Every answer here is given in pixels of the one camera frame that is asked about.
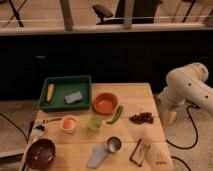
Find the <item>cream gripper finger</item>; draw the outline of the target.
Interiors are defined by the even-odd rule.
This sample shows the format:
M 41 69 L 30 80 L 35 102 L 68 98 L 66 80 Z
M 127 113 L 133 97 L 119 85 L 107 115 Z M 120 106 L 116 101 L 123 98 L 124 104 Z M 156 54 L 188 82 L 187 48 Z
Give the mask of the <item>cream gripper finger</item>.
M 171 109 L 165 109 L 163 111 L 163 125 L 168 127 L 172 124 L 174 119 L 176 118 L 177 112 Z

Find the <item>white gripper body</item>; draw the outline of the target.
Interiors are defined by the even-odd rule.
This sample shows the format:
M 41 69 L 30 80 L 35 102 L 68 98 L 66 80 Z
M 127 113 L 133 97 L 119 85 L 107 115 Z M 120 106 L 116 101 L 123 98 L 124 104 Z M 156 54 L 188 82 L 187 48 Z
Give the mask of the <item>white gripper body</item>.
M 158 98 L 160 99 L 162 106 L 168 109 L 178 108 L 185 103 L 184 99 L 170 98 L 163 94 L 160 94 Z

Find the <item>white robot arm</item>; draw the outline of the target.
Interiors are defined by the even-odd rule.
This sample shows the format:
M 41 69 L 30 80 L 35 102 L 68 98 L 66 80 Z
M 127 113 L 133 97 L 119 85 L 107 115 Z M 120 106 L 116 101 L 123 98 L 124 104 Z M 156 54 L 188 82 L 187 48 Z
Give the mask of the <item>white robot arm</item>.
M 169 126 L 173 122 L 176 117 L 174 109 L 183 105 L 185 100 L 197 104 L 213 115 L 213 88 L 205 83 L 208 77 L 207 67 L 198 62 L 168 72 L 167 86 L 158 95 L 162 105 L 163 126 Z

